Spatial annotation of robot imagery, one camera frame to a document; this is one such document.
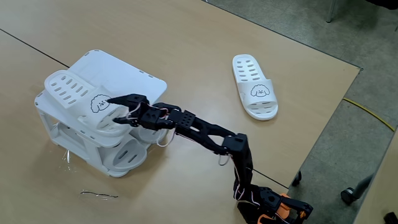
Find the slipper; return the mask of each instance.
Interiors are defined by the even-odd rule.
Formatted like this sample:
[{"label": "slipper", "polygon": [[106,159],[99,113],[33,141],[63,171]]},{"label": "slipper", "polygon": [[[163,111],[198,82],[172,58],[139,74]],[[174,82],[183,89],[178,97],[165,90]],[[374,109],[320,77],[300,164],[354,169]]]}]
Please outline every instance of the slipper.
[{"label": "slipper", "polygon": [[237,55],[232,65],[243,108],[260,121],[272,119],[278,112],[278,102],[271,80],[266,79],[256,59]]}]

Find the caster wheel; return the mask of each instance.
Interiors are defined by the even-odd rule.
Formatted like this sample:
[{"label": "caster wheel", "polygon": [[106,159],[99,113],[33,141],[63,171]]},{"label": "caster wheel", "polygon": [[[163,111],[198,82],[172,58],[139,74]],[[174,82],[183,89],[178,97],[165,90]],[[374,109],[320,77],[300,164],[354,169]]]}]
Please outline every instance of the caster wheel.
[{"label": "caster wheel", "polygon": [[340,193],[341,199],[347,205],[350,205],[351,203],[353,203],[356,200],[356,198],[354,198],[354,196],[353,196],[353,192],[354,192],[354,189],[352,189],[351,187],[348,187],[347,189],[345,189],[344,191],[342,191]]},{"label": "caster wheel", "polygon": [[293,187],[297,186],[300,183],[300,180],[301,180],[301,171],[299,171],[296,177],[294,178],[292,182]]}]

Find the table surface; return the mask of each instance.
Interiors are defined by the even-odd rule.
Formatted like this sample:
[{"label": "table surface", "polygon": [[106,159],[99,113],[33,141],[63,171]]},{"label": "table surface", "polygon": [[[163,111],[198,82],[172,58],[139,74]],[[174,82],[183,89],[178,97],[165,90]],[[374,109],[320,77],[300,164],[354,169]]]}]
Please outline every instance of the table surface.
[{"label": "table surface", "polygon": [[[247,134],[254,166],[286,186],[359,72],[199,0],[1,2],[2,29],[66,65],[101,49],[165,80],[164,101]],[[243,109],[237,54],[253,55],[272,79],[274,119],[257,121]]]},{"label": "table surface", "polygon": [[[284,185],[291,183],[359,72],[358,67],[199,0],[1,4],[0,28],[66,65],[91,49],[101,49],[165,80],[164,101],[247,134],[254,167]],[[6,49],[0,51],[0,62],[7,65],[0,68],[7,74],[0,91],[6,97],[1,100],[13,110],[1,111],[1,122],[8,126],[2,128],[7,150],[1,152],[5,178],[0,183],[12,192],[3,201],[15,206],[2,203],[5,214],[0,217],[16,223],[46,218],[63,223],[243,222],[232,199],[232,164],[220,167],[217,156],[186,139],[175,138],[166,150],[154,148],[142,166],[120,179],[104,177],[76,156],[68,166],[62,160],[64,151],[48,141],[33,109],[45,78],[65,67],[1,37]],[[231,67],[237,54],[253,55],[272,79],[279,102],[274,119],[257,121],[241,106]],[[26,117],[27,124],[18,120]],[[27,137],[16,141],[13,135],[21,134],[22,125]],[[14,158],[21,162],[10,169]],[[258,174],[253,183],[287,191]],[[83,189],[120,197],[79,197]],[[31,211],[18,216],[21,209]]]},{"label": "table surface", "polygon": [[376,176],[371,182],[355,223],[385,224],[383,217],[394,212],[398,215],[398,134],[395,133]]}]

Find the cartoon dog print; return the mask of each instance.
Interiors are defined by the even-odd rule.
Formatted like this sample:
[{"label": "cartoon dog print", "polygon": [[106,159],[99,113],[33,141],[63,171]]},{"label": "cartoon dog print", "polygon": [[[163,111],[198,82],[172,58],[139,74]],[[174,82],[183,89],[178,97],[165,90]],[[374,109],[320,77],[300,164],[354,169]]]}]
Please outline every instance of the cartoon dog print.
[{"label": "cartoon dog print", "polygon": [[106,101],[110,99],[110,96],[107,95],[96,95],[92,100],[91,100],[91,110],[94,113],[98,113],[100,111],[105,110],[106,108],[109,107],[109,103]]},{"label": "cartoon dog print", "polygon": [[250,94],[252,96],[263,97],[269,95],[269,89],[265,85],[255,85]]}]

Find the robotic arm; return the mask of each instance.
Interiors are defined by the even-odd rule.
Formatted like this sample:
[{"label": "robotic arm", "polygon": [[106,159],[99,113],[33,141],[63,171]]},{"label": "robotic arm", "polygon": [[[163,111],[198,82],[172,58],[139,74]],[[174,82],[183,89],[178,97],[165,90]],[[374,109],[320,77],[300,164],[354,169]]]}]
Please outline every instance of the robotic arm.
[{"label": "robotic arm", "polygon": [[[239,201],[238,209],[247,223],[286,222],[278,215],[281,207],[297,211],[297,217],[291,219],[291,224],[303,223],[311,214],[311,205],[281,196],[270,188],[251,184],[253,163],[245,134],[235,134],[218,125],[210,124],[189,111],[182,112],[178,106],[165,103],[151,106],[143,95],[120,96],[109,99],[108,102],[129,108],[126,117],[114,119],[116,123],[142,126],[154,131],[175,128],[175,134],[195,141],[217,155],[230,156],[235,167],[233,197]],[[218,145],[209,136],[221,136],[224,141]]]}]

